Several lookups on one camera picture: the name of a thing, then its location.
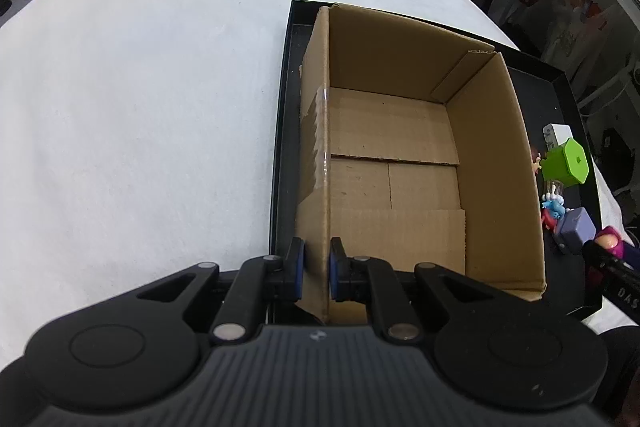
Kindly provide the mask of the brown haired small figurine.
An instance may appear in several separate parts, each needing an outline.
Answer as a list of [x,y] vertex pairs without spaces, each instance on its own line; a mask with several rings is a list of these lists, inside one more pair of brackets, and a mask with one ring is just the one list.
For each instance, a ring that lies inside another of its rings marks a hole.
[[541,169],[541,153],[539,152],[539,150],[536,149],[536,147],[532,146],[530,148],[530,155],[532,155],[532,168],[533,168],[533,173],[537,174],[539,172],[539,170]]

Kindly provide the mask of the purple cube toy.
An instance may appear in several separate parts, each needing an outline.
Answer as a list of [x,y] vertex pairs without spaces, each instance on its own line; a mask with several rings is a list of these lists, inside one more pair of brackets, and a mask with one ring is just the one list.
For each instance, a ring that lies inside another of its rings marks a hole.
[[596,234],[597,229],[584,207],[567,210],[556,233],[561,244],[574,255],[579,253],[582,245],[594,239]]

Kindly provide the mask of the green hexagonal container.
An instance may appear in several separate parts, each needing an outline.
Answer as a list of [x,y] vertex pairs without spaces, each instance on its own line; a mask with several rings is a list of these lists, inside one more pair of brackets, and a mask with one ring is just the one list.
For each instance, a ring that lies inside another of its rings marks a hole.
[[584,184],[590,173],[585,150],[573,138],[549,150],[540,165],[546,181],[558,181],[565,187]]

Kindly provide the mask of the white rectangular block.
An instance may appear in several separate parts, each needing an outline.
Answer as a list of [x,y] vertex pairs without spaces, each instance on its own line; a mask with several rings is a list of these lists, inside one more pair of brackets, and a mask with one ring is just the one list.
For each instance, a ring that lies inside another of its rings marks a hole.
[[542,134],[547,150],[553,150],[573,139],[573,131],[568,124],[546,124],[542,128]]

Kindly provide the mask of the black shallow tray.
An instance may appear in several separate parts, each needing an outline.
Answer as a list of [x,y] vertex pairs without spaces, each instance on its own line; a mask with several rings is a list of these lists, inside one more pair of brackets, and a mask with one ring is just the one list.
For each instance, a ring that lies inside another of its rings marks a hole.
[[[314,21],[326,1],[292,0],[284,34],[279,98],[274,137],[269,252],[283,256],[295,236],[299,175],[299,66]],[[542,127],[567,124],[585,150],[589,141],[570,85],[559,69],[510,46],[483,39],[500,52],[518,96],[529,143],[544,149]],[[584,260],[563,253],[550,237],[544,238],[548,289],[544,302],[577,320],[601,308],[601,294],[587,277]]]

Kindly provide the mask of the brown cardboard box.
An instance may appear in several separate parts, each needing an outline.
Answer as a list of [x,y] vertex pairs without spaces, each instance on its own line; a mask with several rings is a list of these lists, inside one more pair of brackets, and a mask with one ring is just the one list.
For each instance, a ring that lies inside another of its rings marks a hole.
[[496,46],[335,3],[318,11],[300,73],[305,310],[334,323],[363,316],[331,299],[331,239],[399,271],[428,261],[525,300],[542,296],[532,151]]

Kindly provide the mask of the blue smurf figurine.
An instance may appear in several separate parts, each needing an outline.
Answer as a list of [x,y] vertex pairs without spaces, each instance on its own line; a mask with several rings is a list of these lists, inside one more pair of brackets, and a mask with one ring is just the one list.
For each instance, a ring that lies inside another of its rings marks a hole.
[[545,229],[554,231],[565,213],[562,194],[547,192],[541,196],[541,222]]

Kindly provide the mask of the magenta doll figurine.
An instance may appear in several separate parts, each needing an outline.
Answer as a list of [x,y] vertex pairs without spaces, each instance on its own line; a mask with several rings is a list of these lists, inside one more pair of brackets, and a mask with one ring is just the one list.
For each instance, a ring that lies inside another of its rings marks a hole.
[[639,248],[626,242],[613,227],[605,227],[598,232],[594,241],[611,255],[629,265],[631,269],[640,271]]

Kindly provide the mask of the white blanket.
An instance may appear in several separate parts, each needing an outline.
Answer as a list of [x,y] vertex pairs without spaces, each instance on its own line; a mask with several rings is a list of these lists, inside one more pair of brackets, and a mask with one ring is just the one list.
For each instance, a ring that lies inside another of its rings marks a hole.
[[[1,29],[1,361],[44,324],[269,243],[293,0],[32,0]],[[319,0],[495,42],[470,0]]]

